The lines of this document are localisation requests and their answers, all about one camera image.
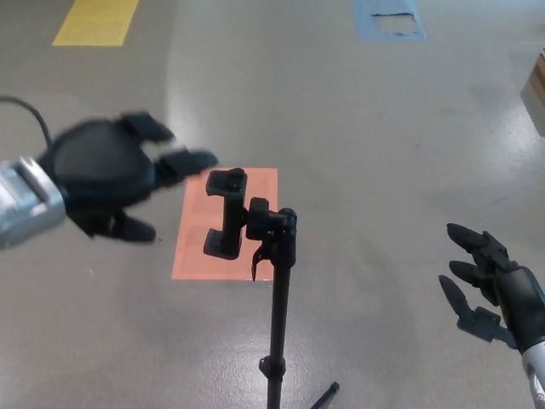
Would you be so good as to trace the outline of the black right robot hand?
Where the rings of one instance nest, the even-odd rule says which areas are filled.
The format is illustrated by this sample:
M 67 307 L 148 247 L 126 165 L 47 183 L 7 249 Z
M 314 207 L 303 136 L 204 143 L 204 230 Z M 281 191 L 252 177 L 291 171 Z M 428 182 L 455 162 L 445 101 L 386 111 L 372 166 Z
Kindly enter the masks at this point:
M 458 317 L 461 331 L 491 343 L 507 344 L 523 354 L 544 341 L 544 292 L 535 275 L 508 256 L 507 248 L 490 233 L 477 233 L 449 223 L 450 239 L 473 257 L 473 263 L 451 261 L 450 271 L 480 290 L 481 295 L 502 313 L 470 308 L 459 286 L 440 275 L 445 297 Z

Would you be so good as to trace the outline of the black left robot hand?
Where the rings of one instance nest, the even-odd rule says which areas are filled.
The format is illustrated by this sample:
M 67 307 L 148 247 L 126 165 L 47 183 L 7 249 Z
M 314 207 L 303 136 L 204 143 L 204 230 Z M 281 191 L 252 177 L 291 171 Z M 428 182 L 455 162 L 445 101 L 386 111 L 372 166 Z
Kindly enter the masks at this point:
M 156 238 L 154 226 L 126 208 L 219 163 L 206 149 L 179 148 L 150 158 L 142 148 L 174 139 L 150 113 L 129 112 L 64 130 L 37 161 L 60 189 L 67 217 L 88 237 L 147 244 Z

